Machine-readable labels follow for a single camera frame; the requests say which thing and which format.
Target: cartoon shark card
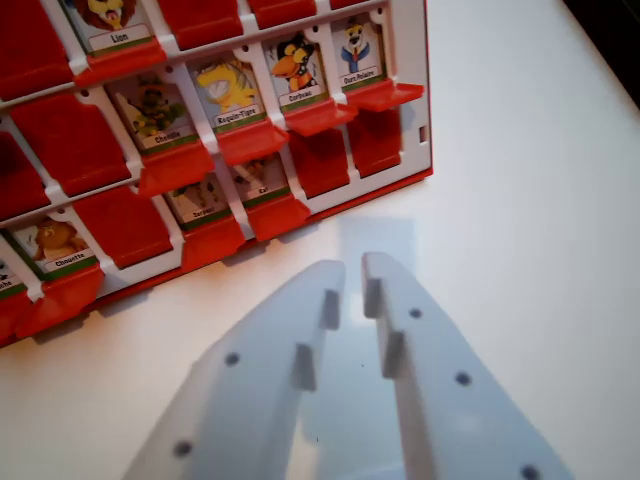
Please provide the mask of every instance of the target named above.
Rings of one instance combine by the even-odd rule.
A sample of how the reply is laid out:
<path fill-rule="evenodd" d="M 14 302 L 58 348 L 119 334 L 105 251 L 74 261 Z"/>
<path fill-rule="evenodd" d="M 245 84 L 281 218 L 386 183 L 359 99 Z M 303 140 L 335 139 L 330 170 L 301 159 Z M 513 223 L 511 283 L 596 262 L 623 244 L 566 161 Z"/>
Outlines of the cartoon shark card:
<path fill-rule="evenodd" d="M 2 235 L 41 280 L 55 280 L 98 262 L 69 222 L 44 217 L 3 230 Z"/>
<path fill-rule="evenodd" d="M 22 280 L 11 271 L 5 261 L 0 258 L 0 300 L 27 289 Z"/>
<path fill-rule="evenodd" d="M 139 0 L 59 0 L 84 50 L 94 56 L 153 37 Z"/>
<path fill-rule="evenodd" d="M 213 173 L 208 173 L 200 182 L 165 193 L 164 197 L 183 230 L 231 215 L 229 203 Z"/>
<path fill-rule="evenodd" d="M 145 72 L 105 87 L 141 153 L 150 155 L 198 139 L 177 85 Z"/>
<path fill-rule="evenodd" d="M 229 52 L 187 63 L 213 131 L 223 133 L 267 116 L 251 65 Z"/>
<path fill-rule="evenodd" d="M 362 13 L 331 24 L 343 92 L 384 80 L 382 29 Z"/>
<path fill-rule="evenodd" d="M 291 191 L 277 153 L 236 165 L 231 169 L 231 175 L 245 208 L 255 207 Z"/>
<path fill-rule="evenodd" d="M 302 32 L 265 42 L 264 54 L 283 112 L 329 97 L 320 47 Z"/>

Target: name label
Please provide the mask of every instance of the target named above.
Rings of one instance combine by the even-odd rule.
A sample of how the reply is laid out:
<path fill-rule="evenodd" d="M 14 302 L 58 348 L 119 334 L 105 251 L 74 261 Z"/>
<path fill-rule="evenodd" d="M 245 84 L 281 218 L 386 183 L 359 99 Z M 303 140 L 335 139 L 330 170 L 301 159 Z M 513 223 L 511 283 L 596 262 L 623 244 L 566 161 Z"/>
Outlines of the name label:
<path fill-rule="evenodd" d="M 167 132 L 162 132 L 153 137 L 146 137 L 142 139 L 142 146 L 147 148 L 157 147 L 158 145 L 162 145 L 163 143 L 172 142 L 182 137 L 188 137 L 189 135 L 193 135 L 193 128 L 190 125 L 185 125 L 184 127 L 176 128 L 175 130 L 169 130 Z"/>
<path fill-rule="evenodd" d="M 340 82 L 343 87 L 348 85 L 353 85 L 354 83 L 362 82 L 368 78 L 373 78 L 378 75 L 378 67 L 371 67 L 365 70 L 361 70 L 356 73 L 350 73 L 349 75 L 344 75 L 340 77 Z"/>
<path fill-rule="evenodd" d="M 89 39 L 89 45 L 91 45 L 91 48 L 94 51 L 103 50 L 115 45 L 123 45 L 125 43 L 150 36 L 149 28 L 147 28 L 144 23 L 139 23 L 138 25 L 133 25 L 121 30 L 114 30 L 113 32 L 102 33 L 95 37 L 91 37 Z"/>
<path fill-rule="evenodd" d="M 316 95 L 320 95 L 321 93 L 322 93 L 322 87 L 320 85 L 307 87 L 303 90 L 298 90 L 297 92 L 291 92 L 285 95 L 281 95 L 280 105 L 282 106 L 291 105 L 292 103 L 301 102 L 302 100 L 315 97 Z"/>
<path fill-rule="evenodd" d="M 215 122 L 216 127 L 220 127 L 222 125 L 227 125 L 229 123 L 244 120 L 245 118 L 253 117 L 254 115 L 257 115 L 259 113 L 261 113 L 260 107 L 256 104 L 253 104 L 239 110 L 234 110 L 233 112 L 227 112 L 223 113 L 222 115 L 217 115 L 213 117 L 213 121 Z"/>

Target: white plastic frame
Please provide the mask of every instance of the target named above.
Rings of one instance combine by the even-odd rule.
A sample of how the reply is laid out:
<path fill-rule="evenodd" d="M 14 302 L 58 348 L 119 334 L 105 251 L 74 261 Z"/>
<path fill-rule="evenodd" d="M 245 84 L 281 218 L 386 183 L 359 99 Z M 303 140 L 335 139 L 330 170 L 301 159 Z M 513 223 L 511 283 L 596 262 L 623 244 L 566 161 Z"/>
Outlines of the white plastic frame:
<path fill-rule="evenodd" d="M 81 73 L 88 66 L 86 63 L 86 53 L 71 29 L 62 7 L 57 0 L 40 1 L 49 15 L 54 29 L 61 38 L 67 56 L 70 59 L 69 65 L 72 71 L 74 74 Z M 271 37 L 303 31 L 309 41 L 320 45 L 327 79 L 327 89 L 331 98 L 337 103 L 345 103 L 346 96 L 340 88 L 337 77 L 337 64 L 329 22 L 351 15 L 369 12 L 371 20 L 382 27 L 388 76 L 394 82 L 419 84 L 423 85 L 425 89 L 428 88 L 425 5 L 423 0 L 368 0 L 338 10 L 331 10 L 329 0 L 316 0 L 317 14 L 315 16 L 262 30 L 259 29 L 255 15 L 251 12 L 247 0 L 239 0 L 238 11 L 244 29 L 244 35 L 185 51 L 179 50 L 175 37 L 170 31 L 157 2 L 155 0 L 141 0 L 141 3 L 147 13 L 151 24 L 150 27 L 156 35 L 159 44 L 167 54 L 168 60 L 164 64 L 156 65 L 153 68 L 131 72 L 130 75 L 135 75 L 144 70 L 153 70 L 161 74 L 161 78 L 165 81 L 178 85 L 198 135 L 214 159 L 215 174 L 220 181 L 236 221 L 242 227 L 246 239 L 253 238 L 254 236 L 247 218 L 247 213 L 235 189 L 235 184 L 233 183 L 228 167 L 220 154 L 217 139 L 206 118 L 185 62 L 233 51 L 239 60 L 252 65 L 264 102 L 265 111 L 271 122 L 280 128 L 287 129 L 273 88 L 266 59 L 264 58 L 262 42 Z M 314 26 L 318 27 L 317 32 L 314 31 Z M 172 71 L 166 70 L 167 65 L 171 66 Z M 139 180 L 140 170 L 142 168 L 140 153 L 129 136 L 117 111 L 111 104 L 102 85 L 96 85 L 86 90 L 79 90 L 73 84 L 59 85 L 8 102 L 0 102 L 0 111 L 43 95 L 69 89 L 75 89 L 76 97 L 83 104 L 96 105 L 101 110 L 124 153 L 126 166 L 131 173 L 131 178 L 70 198 L 62 191 L 60 184 L 51 178 L 42 166 L 10 117 L 4 115 L 2 123 L 0 124 L 0 130 L 10 132 L 23 149 L 27 158 L 42 178 L 43 184 L 45 185 L 45 192 L 51 201 L 51 205 L 0 222 L 0 228 L 43 214 L 52 215 L 52 218 L 54 218 L 53 215 L 60 215 L 55 213 L 59 207 L 65 208 L 63 215 L 71 218 L 74 225 L 78 226 L 78 231 L 87 239 L 87 243 L 89 243 L 96 253 L 96 256 L 98 256 L 101 268 L 105 272 L 105 284 L 100 295 L 105 295 L 179 267 L 184 238 L 178 223 L 160 196 L 154 197 L 153 202 L 169 229 L 173 250 L 123 270 L 115 268 L 113 260 L 104 254 L 104 251 L 102 251 L 93 236 L 86 230 L 86 227 L 84 227 L 73 210 L 72 202 L 80 198 L 94 195 L 120 185 L 128 184 L 130 188 L 135 189 L 133 184 Z M 303 202 L 311 210 L 312 214 L 320 213 L 331 207 L 359 198 L 369 192 L 424 171 L 431 166 L 430 139 L 427 137 L 425 141 L 420 141 L 421 128 L 426 129 L 427 132 L 429 131 L 428 92 L 425 93 L 422 98 L 401 105 L 398 108 L 402 122 L 403 145 L 402 151 L 400 152 L 402 160 L 400 165 L 366 178 L 361 178 L 353 162 L 346 126 L 338 126 L 336 129 L 342 132 L 346 149 L 350 183 L 322 195 L 311 199 L 306 197 L 300 186 L 289 146 L 286 145 L 280 151 L 284 170 L 293 195 Z M 28 286 L 30 298 L 32 296 L 37 298 L 38 291 L 40 291 L 41 295 L 39 280 L 35 275 L 33 276 L 35 280 L 34 278 L 28 278 L 31 271 L 26 265 L 24 265 L 24 267 L 27 268 L 27 271 L 24 271 L 23 266 L 20 265 L 23 262 L 19 257 L 17 259 L 13 258 L 10 252 L 5 254 L 4 250 L 8 248 L 8 245 L 5 245 L 5 243 L 6 242 L 3 243 L 3 240 L 0 240 L 0 255 L 2 255 L 3 258 L 7 258 L 7 264 Z"/>

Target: screw hole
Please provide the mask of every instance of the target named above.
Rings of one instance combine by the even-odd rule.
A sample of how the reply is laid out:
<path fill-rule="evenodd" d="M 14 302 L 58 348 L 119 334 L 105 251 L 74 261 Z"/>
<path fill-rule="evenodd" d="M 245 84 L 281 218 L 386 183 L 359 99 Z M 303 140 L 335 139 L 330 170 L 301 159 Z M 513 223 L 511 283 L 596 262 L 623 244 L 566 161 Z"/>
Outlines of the screw hole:
<path fill-rule="evenodd" d="M 238 363 L 240 361 L 240 355 L 238 355 L 237 353 L 230 353 L 229 355 L 227 355 L 224 359 L 224 363 L 226 363 L 227 365 L 229 365 L 230 367 L 232 367 L 233 365 L 235 365 L 236 363 Z"/>
<path fill-rule="evenodd" d="M 173 447 L 173 454 L 178 458 L 184 458 L 191 453 L 191 450 L 193 450 L 193 445 L 191 445 L 191 442 L 180 440 Z"/>
<path fill-rule="evenodd" d="M 468 373 L 460 372 L 456 375 L 456 382 L 458 382 L 463 387 L 466 387 L 471 384 L 471 377 Z"/>
<path fill-rule="evenodd" d="M 539 480 L 541 478 L 540 472 L 538 472 L 538 469 L 533 465 L 526 465 L 522 467 L 520 474 L 525 480 Z"/>

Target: white slot divider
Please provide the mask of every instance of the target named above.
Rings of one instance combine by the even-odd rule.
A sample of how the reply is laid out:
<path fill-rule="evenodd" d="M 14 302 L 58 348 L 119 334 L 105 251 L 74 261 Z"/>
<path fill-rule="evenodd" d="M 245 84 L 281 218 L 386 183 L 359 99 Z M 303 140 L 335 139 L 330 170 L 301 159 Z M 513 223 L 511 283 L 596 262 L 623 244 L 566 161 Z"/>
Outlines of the white slot divider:
<path fill-rule="evenodd" d="M 73 205 L 68 205 L 61 212 L 56 210 L 49 212 L 49 217 L 53 220 L 70 222 L 98 258 L 100 269 L 105 274 L 104 282 L 98 292 L 98 298 L 180 267 L 184 245 L 180 227 L 171 214 L 169 207 L 160 196 L 153 197 L 151 201 L 169 231 L 169 242 L 172 249 L 123 269 L 119 269 L 113 259 L 104 252 L 98 241 L 91 234 L 91 231 L 82 222 Z"/>
<path fill-rule="evenodd" d="M 2 258 L 13 273 L 22 280 L 22 283 L 27 287 L 27 296 L 32 302 L 44 297 L 40 279 L 33 273 L 33 270 L 29 268 L 25 261 L 20 258 L 20 255 L 11 248 L 9 242 L 7 242 L 2 235 L 0 235 L 0 258 Z"/>
<path fill-rule="evenodd" d="M 174 58 L 180 53 L 180 47 L 176 37 L 171 32 L 169 25 L 164 19 L 160 5 L 155 0 L 141 0 L 142 7 L 147 13 L 147 18 L 151 24 L 158 43 L 167 54 L 167 57 Z"/>
<path fill-rule="evenodd" d="M 62 5 L 60 5 L 58 0 L 40 0 L 40 3 L 45 12 L 47 12 L 49 20 L 51 20 L 51 24 L 67 53 L 71 72 L 73 72 L 74 75 L 81 74 L 89 68 L 87 54 L 82 48 L 82 45 L 80 45 L 80 41 L 78 37 L 76 37 L 73 28 L 71 28 L 71 24 L 62 9 Z"/>

